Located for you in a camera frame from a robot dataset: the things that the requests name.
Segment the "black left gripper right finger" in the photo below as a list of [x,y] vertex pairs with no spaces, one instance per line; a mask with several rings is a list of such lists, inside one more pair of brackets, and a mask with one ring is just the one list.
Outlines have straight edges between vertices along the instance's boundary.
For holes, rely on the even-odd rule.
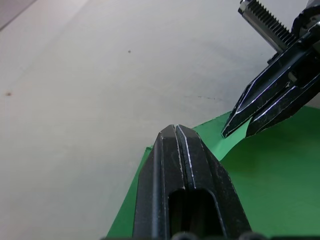
[[189,201],[189,231],[200,238],[237,239],[252,230],[225,168],[200,136],[183,125],[175,128],[184,160]]

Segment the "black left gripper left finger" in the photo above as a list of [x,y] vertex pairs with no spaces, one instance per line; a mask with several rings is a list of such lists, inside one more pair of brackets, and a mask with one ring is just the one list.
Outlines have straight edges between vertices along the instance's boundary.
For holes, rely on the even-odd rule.
[[184,171],[175,126],[161,130],[143,164],[137,185],[132,236],[170,239],[170,195],[185,190]]

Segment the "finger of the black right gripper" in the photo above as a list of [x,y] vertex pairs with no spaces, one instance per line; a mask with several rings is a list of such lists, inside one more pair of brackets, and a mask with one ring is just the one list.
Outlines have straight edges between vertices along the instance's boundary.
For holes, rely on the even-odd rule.
[[221,135],[227,138],[268,101],[267,94],[280,89],[280,77],[294,70],[303,62],[320,63],[320,25],[316,23],[296,43],[281,53],[252,82],[250,82],[228,117]]
[[254,113],[248,137],[292,117],[320,92],[320,63],[302,62],[276,83],[280,83],[280,89],[267,94],[266,104]]

